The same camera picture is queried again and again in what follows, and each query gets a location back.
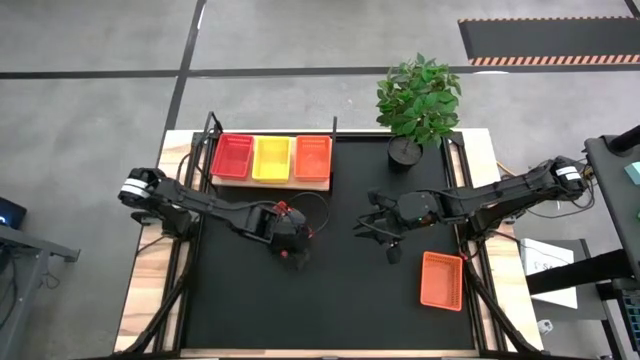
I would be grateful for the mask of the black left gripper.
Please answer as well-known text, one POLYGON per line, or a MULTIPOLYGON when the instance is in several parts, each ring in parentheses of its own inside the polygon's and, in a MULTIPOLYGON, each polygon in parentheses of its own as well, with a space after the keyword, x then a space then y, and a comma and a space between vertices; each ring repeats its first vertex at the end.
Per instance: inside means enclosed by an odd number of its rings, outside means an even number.
POLYGON ((286 202, 253 202, 247 207, 245 236, 279 253, 278 262, 285 269, 303 270, 310 260, 313 236, 305 215, 286 202))

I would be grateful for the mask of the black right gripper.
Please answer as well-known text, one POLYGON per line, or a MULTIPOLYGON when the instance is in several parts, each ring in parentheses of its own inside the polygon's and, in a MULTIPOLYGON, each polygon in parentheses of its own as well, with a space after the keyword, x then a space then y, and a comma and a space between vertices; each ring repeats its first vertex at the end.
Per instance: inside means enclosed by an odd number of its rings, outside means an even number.
MULTIPOLYGON (((379 208, 396 206, 396 218, 401 227, 419 228, 436 224, 440 221, 440 205, 437 198, 426 192, 411 192, 400 195, 396 200, 384 194, 380 189, 368 191, 369 203, 379 208)), ((363 238, 378 236, 398 238, 397 233, 388 229, 386 216, 382 213, 371 213, 358 217, 353 227, 355 234, 363 238)))

